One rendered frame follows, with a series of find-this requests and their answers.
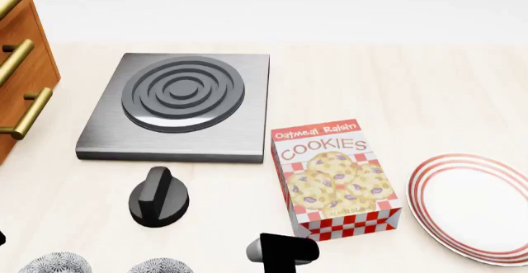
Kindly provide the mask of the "wooden drawer cabinet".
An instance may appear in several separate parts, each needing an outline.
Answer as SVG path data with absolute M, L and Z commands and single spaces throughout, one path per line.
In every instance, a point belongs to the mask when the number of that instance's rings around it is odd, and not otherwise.
M 19 45 L 31 40 L 34 49 L 16 72 L 0 87 L 0 126 L 15 126 L 32 101 L 23 99 L 27 93 L 38 93 L 43 87 L 52 89 L 60 80 L 59 70 L 41 24 L 34 0 L 21 0 L 0 20 L 0 64 L 10 53 L 3 45 Z M 17 143 L 11 136 L 0 134 L 0 164 Z

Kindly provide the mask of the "white plate with red rings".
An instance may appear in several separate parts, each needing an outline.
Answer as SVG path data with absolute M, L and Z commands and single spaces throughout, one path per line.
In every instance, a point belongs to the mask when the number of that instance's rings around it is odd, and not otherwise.
M 416 221 L 452 252 L 489 265 L 528 265 L 528 173 L 446 153 L 410 173 L 406 196 Z

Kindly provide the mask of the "black stove knob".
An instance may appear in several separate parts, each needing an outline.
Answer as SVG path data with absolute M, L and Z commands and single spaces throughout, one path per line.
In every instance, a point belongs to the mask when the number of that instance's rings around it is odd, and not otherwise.
M 166 167 L 153 167 L 145 181 L 139 183 L 129 197 L 129 211 L 139 225 L 162 228 L 179 220 L 190 203 L 182 181 Z

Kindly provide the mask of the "black white patterned bowl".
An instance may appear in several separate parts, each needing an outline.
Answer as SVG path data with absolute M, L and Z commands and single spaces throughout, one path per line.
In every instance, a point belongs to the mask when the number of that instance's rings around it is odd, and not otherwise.
M 184 262 L 159 257 L 140 262 L 133 266 L 127 273 L 194 273 Z
M 92 273 L 92 268 L 73 252 L 51 252 L 29 262 L 18 273 Z

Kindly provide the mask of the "brushed steel stove base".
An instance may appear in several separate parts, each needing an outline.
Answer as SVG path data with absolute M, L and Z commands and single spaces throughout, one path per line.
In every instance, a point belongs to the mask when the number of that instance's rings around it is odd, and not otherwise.
M 240 107 L 218 124 L 182 134 L 151 131 L 131 121 L 121 105 L 128 80 L 150 64 L 184 56 L 234 67 L 245 85 Z M 124 54 L 78 139 L 76 154 L 84 160 L 262 163 L 269 72 L 268 54 Z

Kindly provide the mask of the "oatmeal raisin cookies box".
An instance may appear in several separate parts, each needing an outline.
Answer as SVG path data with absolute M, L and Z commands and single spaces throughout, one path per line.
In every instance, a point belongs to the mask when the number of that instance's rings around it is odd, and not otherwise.
M 402 204 L 355 119 L 271 131 L 294 235 L 316 242 L 394 230 Z

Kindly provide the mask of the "dark ringed stove burner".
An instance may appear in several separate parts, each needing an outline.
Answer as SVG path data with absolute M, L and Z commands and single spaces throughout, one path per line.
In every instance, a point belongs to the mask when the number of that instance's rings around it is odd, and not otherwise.
M 135 124 L 169 134 L 205 129 L 231 116 L 245 96 L 239 72 L 218 59 L 184 56 L 140 69 L 121 105 Z

